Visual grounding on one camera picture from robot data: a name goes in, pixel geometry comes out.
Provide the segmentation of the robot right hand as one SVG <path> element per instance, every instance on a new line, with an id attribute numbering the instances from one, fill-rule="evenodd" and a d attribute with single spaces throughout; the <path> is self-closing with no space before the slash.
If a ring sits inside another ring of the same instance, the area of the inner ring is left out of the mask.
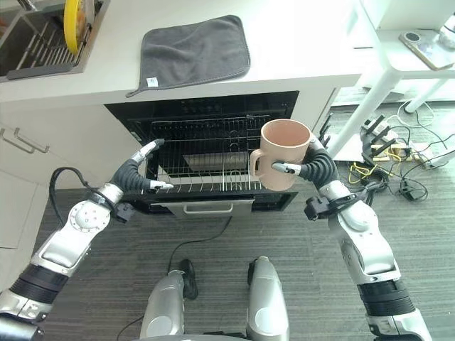
<path id="1" fill-rule="evenodd" d="M 329 183 L 339 180 L 338 169 L 323 144 L 311 137 L 302 164 L 276 161 L 271 166 L 280 173 L 303 178 L 315 186 L 317 190 Z"/>

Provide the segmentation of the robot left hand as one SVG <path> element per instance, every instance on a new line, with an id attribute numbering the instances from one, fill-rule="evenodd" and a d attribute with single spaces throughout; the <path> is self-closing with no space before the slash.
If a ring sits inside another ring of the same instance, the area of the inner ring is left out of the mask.
<path id="1" fill-rule="evenodd" d="M 114 173 L 111 184 L 116 185 L 123 192 L 133 190 L 170 190 L 173 185 L 158 180 L 151 180 L 139 173 L 139 166 L 147 156 L 164 145 L 164 139 L 155 139 L 136 151 Z"/>

